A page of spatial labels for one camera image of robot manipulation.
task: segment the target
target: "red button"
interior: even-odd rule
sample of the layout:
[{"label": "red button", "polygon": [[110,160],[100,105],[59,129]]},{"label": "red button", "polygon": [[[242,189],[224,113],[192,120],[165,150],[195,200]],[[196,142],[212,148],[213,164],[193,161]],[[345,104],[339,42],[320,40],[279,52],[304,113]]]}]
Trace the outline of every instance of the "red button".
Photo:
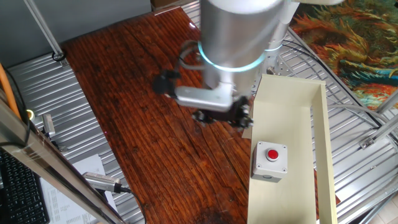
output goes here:
[{"label": "red button", "polygon": [[268,158],[273,161],[278,159],[278,156],[279,156],[278,152],[274,149],[268,150],[267,155],[268,155]]}]

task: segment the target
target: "paper document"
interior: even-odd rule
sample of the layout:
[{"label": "paper document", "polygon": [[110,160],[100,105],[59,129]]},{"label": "paper document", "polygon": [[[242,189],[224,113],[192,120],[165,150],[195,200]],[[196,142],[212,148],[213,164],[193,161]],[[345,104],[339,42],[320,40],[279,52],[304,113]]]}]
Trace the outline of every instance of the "paper document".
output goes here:
[{"label": "paper document", "polygon": [[[93,172],[105,175],[99,155],[83,159],[74,163],[73,166],[81,174]],[[50,224],[95,224],[98,222],[94,216],[90,215],[43,178],[40,178],[40,182],[42,184],[45,206],[49,212]],[[105,192],[105,195],[108,203],[117,211],[112,193]]]}]

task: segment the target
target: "emergency stop button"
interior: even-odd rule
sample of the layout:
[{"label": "emergency stop button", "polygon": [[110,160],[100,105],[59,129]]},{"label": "emergency stop button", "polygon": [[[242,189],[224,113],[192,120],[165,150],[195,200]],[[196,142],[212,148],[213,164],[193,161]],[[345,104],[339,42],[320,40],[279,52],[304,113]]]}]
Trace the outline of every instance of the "emergency stop button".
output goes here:
[{"label": "emergency stop button", "polygon": [[275,149],[268,149],[266,157],[269,161],[275,162],[279,157],[279,153]]}]

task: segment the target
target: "reddish brown wooden board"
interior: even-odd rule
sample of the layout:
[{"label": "reddish brown wooden board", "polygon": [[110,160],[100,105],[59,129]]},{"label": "reddish brown wooden board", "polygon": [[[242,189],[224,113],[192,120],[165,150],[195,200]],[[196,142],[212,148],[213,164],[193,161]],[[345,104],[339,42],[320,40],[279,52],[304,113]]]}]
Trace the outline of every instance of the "reddish brown wooden board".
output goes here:
[{"label": "reddish brown wooden board", "polygon": [[[184,41],[198,40],[181,8],[150,13],[63,45],[148,223],[245,223],[250,140],[228,124],[203,128],[192,109],[152,91]],[[201,86],[181,70],[182,84]]]}]

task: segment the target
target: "orange cable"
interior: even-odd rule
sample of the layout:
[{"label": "orange cable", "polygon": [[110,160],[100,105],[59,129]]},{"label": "orange cable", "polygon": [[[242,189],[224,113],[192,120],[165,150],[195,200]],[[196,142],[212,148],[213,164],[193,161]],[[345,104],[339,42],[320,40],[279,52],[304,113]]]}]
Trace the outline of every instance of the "orange cable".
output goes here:
[{"label": "orange cable", "polygon": [[0,63],[0,82],[2,84],[2,88],[4,89],[4,92],[7,95],[8,104],[9,104],[11,110],[17,115],[17,117],[19,119],[21,119],[21,115],[19,114],[18,106],[15,101],[14,93],[12,92],[10,82],[8,81],[8,77],[6,75],[6,72],[4,71],[1,63]]}]

